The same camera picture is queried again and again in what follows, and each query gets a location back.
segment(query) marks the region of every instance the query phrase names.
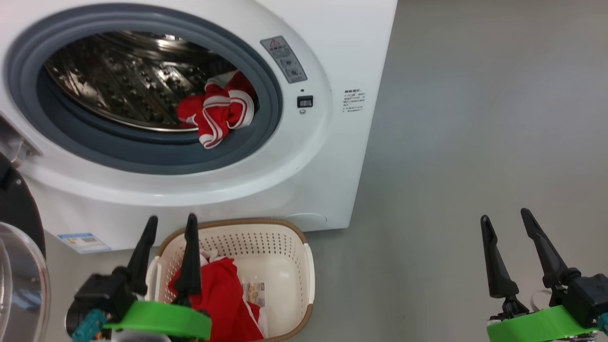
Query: laundry basket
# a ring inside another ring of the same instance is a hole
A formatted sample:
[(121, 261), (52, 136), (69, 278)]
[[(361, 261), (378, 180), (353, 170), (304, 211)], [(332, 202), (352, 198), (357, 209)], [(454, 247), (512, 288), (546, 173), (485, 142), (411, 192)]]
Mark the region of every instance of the laundry basket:
[[(314, 301), (314, 263), (306, 237), (290, 222), (252, 218), (199, 224), (199, 246), (234, 259), (242, 284), (264, 283), (269, 338), (285, 341), (308, 322)], [(180, 269), (185, 229), (162, 243), (148, 267), (146, 300), (169, 303), (168, 284)]]

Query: gray rubber gasket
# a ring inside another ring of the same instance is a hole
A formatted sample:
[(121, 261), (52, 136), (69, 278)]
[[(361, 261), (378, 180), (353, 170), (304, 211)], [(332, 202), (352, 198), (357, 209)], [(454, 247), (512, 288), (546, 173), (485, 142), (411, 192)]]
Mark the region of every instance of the gray rubber gasket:
[[(66, 44), (115, 30), (170, 33), (226, 58), (256, 89), (259, 109), (252, 124), (205, 150), (196, 133), (137, 131), (101, 120), (71, 102), (46, 77), (44, 62)], [(179, 175), (230, 165), (271, 137), (282, 112), (274, 73), (247, 43), (202, 18), (160, 7), (105, 4), (57, 13), (20, 35), (4, 67), (13, 100), (40, 133), (82, 158), (130, 172)]]

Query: white stripe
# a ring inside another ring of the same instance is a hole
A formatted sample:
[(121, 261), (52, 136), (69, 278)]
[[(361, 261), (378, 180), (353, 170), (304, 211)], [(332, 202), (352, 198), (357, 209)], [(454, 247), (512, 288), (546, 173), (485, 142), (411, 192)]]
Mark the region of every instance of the white stripe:
[(258, 321), (255, 320), (254, 313), (251, 311), (251, 306), (249, 306), (249, 303), (244, 298), (243, 298), (243, 303), (245, 303), (245, 306), (247, 307), (247, 312), (249, 312), (249, 317), (251, 317), (251, 320), (255, 323), (255, 327), (258, 328), (258, 331), (260, 332), (260, 334), (262, 334), (262, 336), (264, 336), (262, 329), (260, 329), (260, 326), (258, 325)]
[(230, 94), (231, 103), (240, 103), (243, 106), (241, 117), (239, 117), (238, 122), (234, 126), (231, 127), (229, 125), (228, 127), (231, 129), (238, 129), (249, 126), (254, 119), (254, 100), (248, 93), (242, 90), (229, 90), (228, 94)]
[(213, 135), (211, 135), (211, 134), (203, 134), (203, 135), (201, 135), (200, 137), (198, 137), (198, 141), (199, 141), (199, 142), (200, 142), (200, 143), (201, 143), (203, 146), (205, 146), (205, 145), (206, 145), (206, 143), (208, 143), (208, 142), (212, 142), (212, 141), (214, 141), (214, 140), (215, 140), (215, 139), (213, 138)]
[(203, 108), (214, 103), (230, 103), (230, 97), (223, 95), (209, 96), (202, 102)]
[(198, 126), (198, 124), (196, 123), (196, 121), (194, 121), (195, 116), (196, 116), (196, 113), (193, 114), (192, 116), (186, 117), (185, 123), (186, 124), (192, 124), (192, 125)]
[(213, 131), (213, 141), (203, 144), (204, 148), (207, 148), (207, 149), (213, 148), (224, 139), (224, 132), (222, 132), (222, 129), (215, 122), (215, 120), (213, 120), (213, 118), (211, 118), (211, 116), (207, 112), (207, 108), (220, 107), (220, 106), (225, 107), (227, 105), (225, 103), (214, 103), (212, 105), (207, 106), (206, 108), (203, 108), (203, 110), (202, 110), (203, 117), (205, 118), (205, 120), (209, 124), (209, 127), (211, 127), (211, 130)]
[(226, 85), (232, 80), (232, 77), (238, 72), (238, 70), (230, 71), (225, 74), (214, 76), (207, 80), (205, 83), (205, 91), (207, 91), (208, 84), (218, 85), (220, 87), (225, 88)]

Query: white washing machine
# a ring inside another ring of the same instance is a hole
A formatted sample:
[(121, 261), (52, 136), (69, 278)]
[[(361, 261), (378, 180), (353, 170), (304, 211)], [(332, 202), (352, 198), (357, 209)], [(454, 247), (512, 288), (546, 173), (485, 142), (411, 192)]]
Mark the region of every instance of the white washing machine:
[[(82, 253), (134, 247), (154, 214), (159, 243), (191, 212), (346, 228), (396, 0), (126, 2), (0, 5), (0, 114), (44, 228)], [(254, 119), (206, 150), (171, 111), (234, 69)]]

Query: concrete floor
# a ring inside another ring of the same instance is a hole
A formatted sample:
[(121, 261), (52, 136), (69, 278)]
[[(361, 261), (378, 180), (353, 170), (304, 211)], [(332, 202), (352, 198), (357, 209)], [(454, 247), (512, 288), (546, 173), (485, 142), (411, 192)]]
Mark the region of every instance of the concrete floor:
[[(487, 341), (482, 214), (524, 303), (543, 286), (522, 206), (569, 266), (608, 273), (607, 16), (601, 0), (399, 3), (351, 226), (307, 234), (317, 295), (296, 341)], [(130, 252), (48, 240), (46, 341), (67, 341), (76, 286)]]

